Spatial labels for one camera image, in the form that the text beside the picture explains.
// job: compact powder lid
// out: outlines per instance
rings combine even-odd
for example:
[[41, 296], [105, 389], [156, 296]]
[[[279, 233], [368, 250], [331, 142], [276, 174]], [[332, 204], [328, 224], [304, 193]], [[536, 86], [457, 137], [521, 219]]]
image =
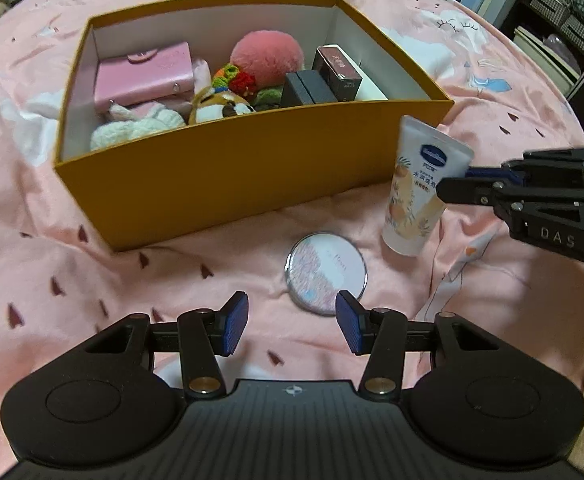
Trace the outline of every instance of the compact powder lid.
[[363, 295], [367, 269], [349, 240], [333, 233], [314, 233], [292, 248], [285, 278], [294, 303], [315, 314], [334, 316], [339, 290], [347, 290], [357, 299]]

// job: small maroon box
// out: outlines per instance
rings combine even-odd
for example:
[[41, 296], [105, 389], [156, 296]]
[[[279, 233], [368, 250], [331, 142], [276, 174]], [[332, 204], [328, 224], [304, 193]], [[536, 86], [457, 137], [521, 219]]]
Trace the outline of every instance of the small maroon box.
[[321, 74], [338, 101], [354, 101], [363, 78], [339, 47], [320, 46], [316, 50], [312, 70]]

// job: red crocheted flower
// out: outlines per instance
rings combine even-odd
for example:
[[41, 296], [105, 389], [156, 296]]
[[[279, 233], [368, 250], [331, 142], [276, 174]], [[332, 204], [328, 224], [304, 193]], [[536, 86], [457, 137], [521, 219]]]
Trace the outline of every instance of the red crocheted flower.
[[256, 80], [247, 72], [238, 72], [230, 81], [229, 89], [243, 99], [250, 101], [256, 94]]

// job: pink fluffy ball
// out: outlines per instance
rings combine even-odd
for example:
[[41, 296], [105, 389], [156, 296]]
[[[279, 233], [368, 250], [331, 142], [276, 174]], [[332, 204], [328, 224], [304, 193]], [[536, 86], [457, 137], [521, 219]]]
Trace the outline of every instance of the pink fluffy ball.
[[303, 51], [289, 34], [278, 30], [250, 32], [240, 40], [230, 62], [254, 76], [257, 88], [279, 86], [285, 74], [303, 68]]

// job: pink blanket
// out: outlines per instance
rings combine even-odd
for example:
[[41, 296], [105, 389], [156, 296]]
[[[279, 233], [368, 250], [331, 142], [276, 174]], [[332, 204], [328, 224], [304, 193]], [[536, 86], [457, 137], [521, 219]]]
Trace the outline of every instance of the pink blanket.
[[[389, 184], [112, 254], [50, 164], [62, 88], [88, 16], [150, 0], [25, 0], [0, 20], [0, 401], [19, 378], [131, 312], [173, 320], [249, 294], [224, 373], [360, 378], [334, 318], [294, 306], [283, 265], [302, 236], [341, 233], [369, 270], [362, 302], [432, 319], [455, 311], [567, 375], [584, 378], [584, 265], [508, 238], [488, 208], [451, 207], [418, 258], [379, 235]], [[451, 0], [347, 0], [456, 101], [441, 131], [476, 164], [584, 144], [570, 107], [509, 40]], [[427, 369], [411, 356], [405, 385]], [[169, 365], [162, 371], [170, 378]], [[0, 473], [13, 462], [0, 428]]]

